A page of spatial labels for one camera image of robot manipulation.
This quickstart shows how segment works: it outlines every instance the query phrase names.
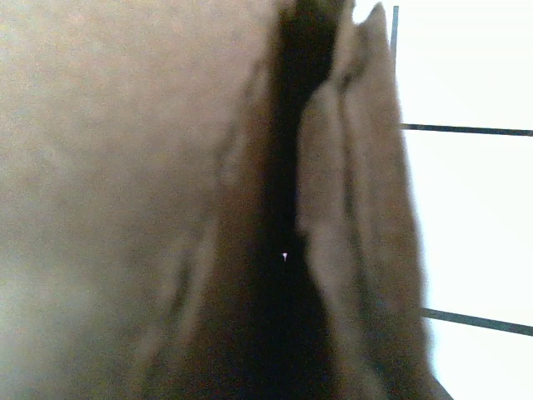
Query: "brown leather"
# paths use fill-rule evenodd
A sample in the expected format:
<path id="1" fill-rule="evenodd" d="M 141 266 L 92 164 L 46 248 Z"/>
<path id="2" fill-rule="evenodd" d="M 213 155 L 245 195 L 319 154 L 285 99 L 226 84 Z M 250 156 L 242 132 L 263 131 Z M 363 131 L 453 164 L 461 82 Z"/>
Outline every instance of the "brown leather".
<path id="1" fill-rule="evenodd" d="M 430 398 L 383 11 L 341 6 L 0 5 L 0 397 Z"/>

